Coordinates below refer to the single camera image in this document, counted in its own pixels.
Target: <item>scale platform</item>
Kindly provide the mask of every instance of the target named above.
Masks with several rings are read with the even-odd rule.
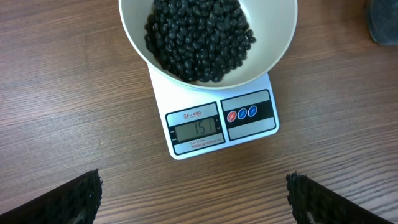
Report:
[[[226,90],[194,90],[149,67],[170,155],[186,159],[275,134],[268,74]]]

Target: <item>black object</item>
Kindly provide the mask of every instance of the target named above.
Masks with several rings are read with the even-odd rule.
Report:
[[[98,169],[0,215],[7,224],[92,224],[101,204]]]
[[[287,200],[298,224],[392,224],[305,175],[294,173],[286,180]]]
[[[144,28],[147,49],[185,82],[221,81],[256,42],[238,0],[155,0]]]
[[[366,17],[375,42],[398,45],[398,0],[369,0]]]

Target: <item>white bowl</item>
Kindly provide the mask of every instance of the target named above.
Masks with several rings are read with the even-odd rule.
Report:
[[[119,0],[124,30],[138,54],[156,71],[185,86],[207,90],[234,88],[259,78],[268,72],[285,54],[297,23],[297,0],[239,0],[250,29],[257,39],[248,51],[243,66],[226,74],[222,81],[213,83],[185,83],[163,70],[146,46],[144,25],[153,10],[153,0]]]

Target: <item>wooden table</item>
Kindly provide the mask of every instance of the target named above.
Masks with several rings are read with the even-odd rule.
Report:
[[[270,72],[281,128],[176,161],[115,0],[0,3],[0,213],[99,168],[96,223],[294,223],[296,170],[398,223],[398,48],[364,0],[299,0]]]

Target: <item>black beans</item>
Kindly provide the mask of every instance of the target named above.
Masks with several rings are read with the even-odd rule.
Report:
[[[155,0],[146,47],[185,82],[220,82],[256,42],[238,0]]]

